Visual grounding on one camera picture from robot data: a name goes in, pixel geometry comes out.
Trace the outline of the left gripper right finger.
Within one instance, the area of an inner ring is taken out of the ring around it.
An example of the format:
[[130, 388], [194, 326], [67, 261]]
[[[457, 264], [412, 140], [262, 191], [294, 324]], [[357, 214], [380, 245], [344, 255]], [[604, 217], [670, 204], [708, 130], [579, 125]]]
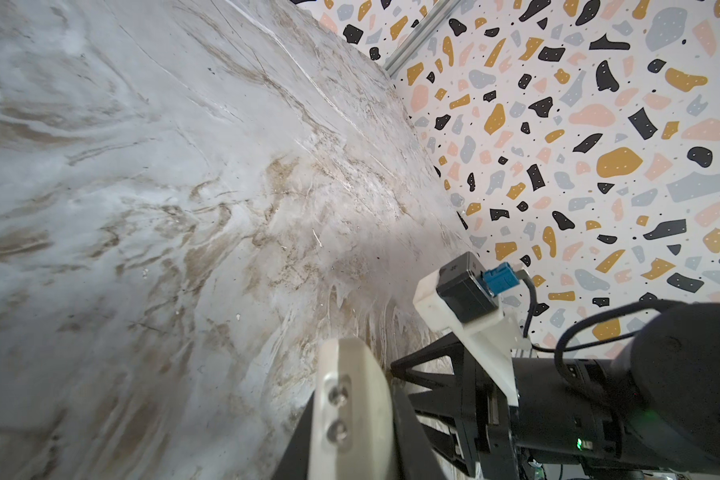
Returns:
[[400, 478], [404, 480], [445, 480], [430, 441], [402, 388], [392, 387], [395, 445]]

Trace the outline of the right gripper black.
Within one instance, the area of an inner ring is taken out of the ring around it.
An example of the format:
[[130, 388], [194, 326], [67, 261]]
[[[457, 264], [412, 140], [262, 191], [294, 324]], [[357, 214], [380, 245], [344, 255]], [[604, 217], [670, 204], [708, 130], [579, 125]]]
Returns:
[[[506, 396], [455, 334], [394, 361], [391, 374], [430, 389], [408, 399], [417, 416], [444, 427], [423, 425], [432, 449], [455, 470], [470, 478], [519, 477]], [[439, 389], [455, 385], [458, 395]]]

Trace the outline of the white remote control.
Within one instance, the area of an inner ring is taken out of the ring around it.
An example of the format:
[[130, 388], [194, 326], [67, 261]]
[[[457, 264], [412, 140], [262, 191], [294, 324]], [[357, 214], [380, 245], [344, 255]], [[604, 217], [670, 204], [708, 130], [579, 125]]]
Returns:
[[318, 351], [309, 479], [397, 479], [393, 403], [385, 374], [358, 338]]

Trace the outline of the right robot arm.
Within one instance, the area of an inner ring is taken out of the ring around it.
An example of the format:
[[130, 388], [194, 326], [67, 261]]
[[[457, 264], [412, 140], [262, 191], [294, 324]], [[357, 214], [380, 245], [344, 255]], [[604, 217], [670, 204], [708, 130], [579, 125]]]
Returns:
[[432, 448], [468, 476], [530, 479], [548, 464], [592, 479], [720, 476], [720, 303], [639, 301], [589, 319], [656, 316], [612, 360], [517, 358], [518, 402], [449, 334], [393, 363], [414, 411], [446, 425]]

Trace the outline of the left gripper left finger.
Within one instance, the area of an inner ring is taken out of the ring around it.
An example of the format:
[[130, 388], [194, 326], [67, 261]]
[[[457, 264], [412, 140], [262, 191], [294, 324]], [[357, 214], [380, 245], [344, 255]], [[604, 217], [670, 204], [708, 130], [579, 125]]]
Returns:
[[311, 395], [273, 476], [273, 480], [307, 480], [314, 395]]

